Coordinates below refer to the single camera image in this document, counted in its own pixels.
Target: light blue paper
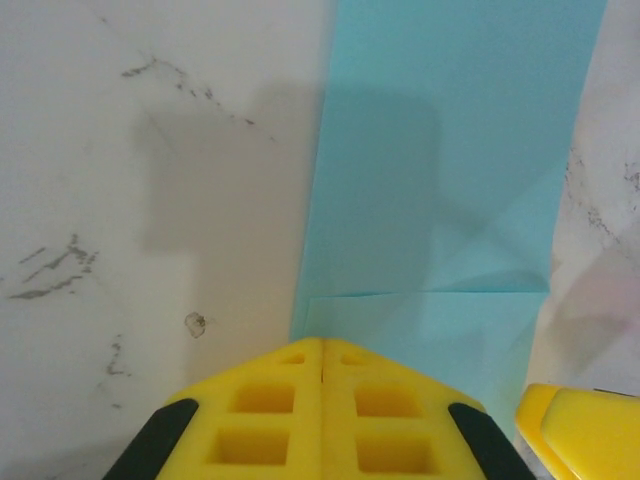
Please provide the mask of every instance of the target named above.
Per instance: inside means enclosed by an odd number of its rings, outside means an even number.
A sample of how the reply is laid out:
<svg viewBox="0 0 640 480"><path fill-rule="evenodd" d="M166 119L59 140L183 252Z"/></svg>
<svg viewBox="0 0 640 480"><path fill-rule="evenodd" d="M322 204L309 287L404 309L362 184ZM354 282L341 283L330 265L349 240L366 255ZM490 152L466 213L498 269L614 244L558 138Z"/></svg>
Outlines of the light blue paper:
<svg viewBox="0 0 640 480"><path fill-rule="evenodd" d="M511 413L464 379L505 391L524 381L605 3L339 3L292 338L348 332L367 345L383 329L375 350L477 393L494 416ZM423 292L450 292L441 314L428 305L444 297ZM394 294L415 308L394 309ZM371 305L394 313L374 322ZM416 343L400 358L407 336L426 332L433 347L427 333L449 331L451 348L432 355ZM519 363L482 367L500 355Z"/></svg>

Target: yellow object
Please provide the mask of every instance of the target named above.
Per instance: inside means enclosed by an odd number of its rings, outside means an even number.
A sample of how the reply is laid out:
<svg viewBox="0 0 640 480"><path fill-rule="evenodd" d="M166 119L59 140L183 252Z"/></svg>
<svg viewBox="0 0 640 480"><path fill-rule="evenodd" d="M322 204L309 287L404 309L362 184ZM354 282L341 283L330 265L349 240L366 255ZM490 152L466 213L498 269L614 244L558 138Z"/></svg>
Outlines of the yellow object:
<svg viewBox="0 0 640 480"><path fill-rule="evenodd" d="M447 408L475 400L341 340L305 339L170 399L199 406L158 480L484 479Z"/></svg>
<svg viewBox="0 0 640 480"><path fill-rule="evenodd" d="M637 397L531 385L516 425L558 480L640 479Z"/></svg>

